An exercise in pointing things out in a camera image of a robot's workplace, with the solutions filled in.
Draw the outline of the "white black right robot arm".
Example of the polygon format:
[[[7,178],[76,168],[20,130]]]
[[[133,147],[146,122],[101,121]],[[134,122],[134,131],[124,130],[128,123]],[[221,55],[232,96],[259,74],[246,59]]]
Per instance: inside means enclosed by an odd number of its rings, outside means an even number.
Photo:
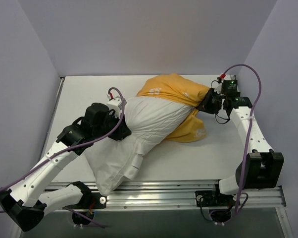
[[[219,187],[210,193],[212,202],[220,205],[228,199],[228,195],[244,189],[275,188],[284,157],[282,153],[275,152],[264,138],[254,116],[255,105],[248,97],[241,96],[238,81],[218,77],[215,82],[218,86],[209,89],[197,109],[215,116],[224,110],[227,115],[225,122],[234,124],[244,144],[243,158],[235,174],[221,179]]]

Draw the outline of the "white quilted pillow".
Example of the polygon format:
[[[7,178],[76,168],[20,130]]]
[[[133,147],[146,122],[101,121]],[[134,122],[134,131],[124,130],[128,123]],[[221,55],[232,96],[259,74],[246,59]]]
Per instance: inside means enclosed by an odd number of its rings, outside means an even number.
[[[124,180],[134,179],[144,156],[164,140],[154,128],[158,123],[150,109],[144,99],[128,99],[124,116],[132,134],[122,141],[107,137],[84,152],[101,195],[108,196]]]

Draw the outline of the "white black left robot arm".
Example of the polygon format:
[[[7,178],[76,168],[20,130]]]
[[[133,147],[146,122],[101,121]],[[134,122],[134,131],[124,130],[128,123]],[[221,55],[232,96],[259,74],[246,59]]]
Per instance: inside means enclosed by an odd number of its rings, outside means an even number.
[[[96,142],[107,137],[122,140],[131,134],[124,119],[125,106],[126,102],[118,98],[106,104],[91,104],[84,116],[62,130],[30,172],[0,189],[0,206],[22,231],[30,231],[55,210],[92,205],[92,192],[81,181],[52,192],[44,190],[70,162]]]

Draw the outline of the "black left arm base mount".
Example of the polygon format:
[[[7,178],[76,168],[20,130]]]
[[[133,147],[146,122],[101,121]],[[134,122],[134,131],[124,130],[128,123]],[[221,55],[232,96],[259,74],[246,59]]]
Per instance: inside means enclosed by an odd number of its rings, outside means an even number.
[[[69,209],[104,209],[106,208],[107,197],[102,196],[99,192],[92,192],[90,194],[83,194],[80,201],[76,204],[67,205]]]

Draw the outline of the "yellow and blue pillowcase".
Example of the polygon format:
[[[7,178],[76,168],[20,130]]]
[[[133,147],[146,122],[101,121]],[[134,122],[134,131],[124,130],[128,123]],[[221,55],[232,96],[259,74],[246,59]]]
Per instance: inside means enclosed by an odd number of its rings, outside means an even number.
[[[210,91],[208,86],[172,73],[148,79],[136,97],[151,106],[149,115],[156,116],[154,128],[164,140],[189,143],[207,135],[204,122],[197,118],[197,107]]]

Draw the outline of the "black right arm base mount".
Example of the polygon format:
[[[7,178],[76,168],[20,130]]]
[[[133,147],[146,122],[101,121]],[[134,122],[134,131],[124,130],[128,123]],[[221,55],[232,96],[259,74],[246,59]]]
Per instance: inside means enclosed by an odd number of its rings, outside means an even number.
[[[195,191],[197,207],[232,207],[235,205],[232,195],[224,195],[214,190]]]

